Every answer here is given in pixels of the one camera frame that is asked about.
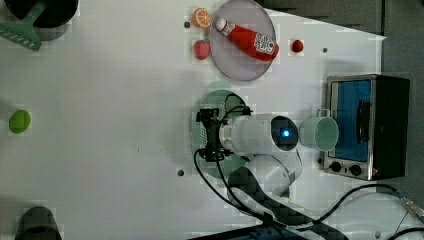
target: ketchup bottle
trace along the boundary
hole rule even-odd
[[[216,28],[241,50],[256,59],[272,61],[278,55],[280,48],[268,36],[228,22],[224,18],[218,19]]]

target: ketchup label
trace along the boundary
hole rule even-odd
[[[222,30],[222,33],[225,36],[228,36],[235,27],[236,25],[234,23],[228,23],[227,26],[225,26],[224,30]]]
[[[275,42],[271,38],[263,34],[256,33],[255,47],[256,51],[258,52],[263,52],[272,55],[275,50]]]

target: oven knob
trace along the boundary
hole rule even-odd
[[[340,172],[340,169],[342,169],[342,165],[340,165],[340,163],[338,162],[333,162],[330,165],[331,170],[333,170],[333,172]]]
[[[352,167],[349,168],[349,171],[352,173],[353,176],[357,177],[359,175],[361,175],[362,170],[361,167],[358,165],[353,165]]]

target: green ball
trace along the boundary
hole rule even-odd
[[[31,123],[31,116],[25,110],[15,112],[9,120],[9,129],[15,134],[25,132]]]

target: plate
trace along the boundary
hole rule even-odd
[[[247,27],[276,40],[274,25],[265,10],[251,0],[231,0],[216,12],[209,29],[212,56],[217,67],[229,78],[251,81],[262,76],[271,66],[250,57],[215,27],[216,21],[225,18],[230,22]]]

